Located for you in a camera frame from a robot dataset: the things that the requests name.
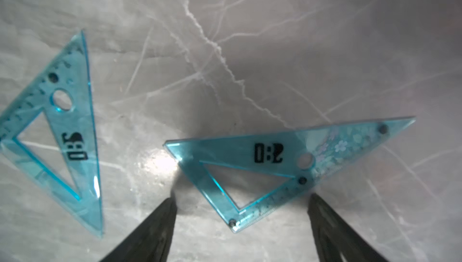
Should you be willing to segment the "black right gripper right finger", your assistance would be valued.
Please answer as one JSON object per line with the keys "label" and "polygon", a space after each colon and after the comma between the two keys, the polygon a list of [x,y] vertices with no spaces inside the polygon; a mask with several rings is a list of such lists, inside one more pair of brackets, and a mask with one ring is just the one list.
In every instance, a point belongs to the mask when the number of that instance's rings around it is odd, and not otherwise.
{"label": "black right gripper right finger", "polygon": [[309,199],[310,218],[321,262],[387,262],[318,194]]}

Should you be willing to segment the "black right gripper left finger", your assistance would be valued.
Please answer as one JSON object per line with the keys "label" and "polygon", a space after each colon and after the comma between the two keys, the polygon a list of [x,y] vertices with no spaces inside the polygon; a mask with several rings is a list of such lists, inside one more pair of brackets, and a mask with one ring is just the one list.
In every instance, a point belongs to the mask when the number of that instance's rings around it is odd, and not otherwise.
{"label": "black right gripper left finger", "polygon": [[174,198],[165,199],[103,262],[165,262],[177,216]]}

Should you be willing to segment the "long teal triangle ruler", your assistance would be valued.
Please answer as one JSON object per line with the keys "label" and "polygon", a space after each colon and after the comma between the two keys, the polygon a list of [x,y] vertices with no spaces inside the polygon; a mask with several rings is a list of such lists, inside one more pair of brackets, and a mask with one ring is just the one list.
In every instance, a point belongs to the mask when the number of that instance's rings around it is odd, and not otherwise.
{"label": "long teal triangle ruler", "polygon": [[[279,133],[169,140],[164,146],[231,231],[239,233],[415,121],[414,117],[376,119]],[[209,164],[284,177],[286,181],[239,207],[207,170]]]}

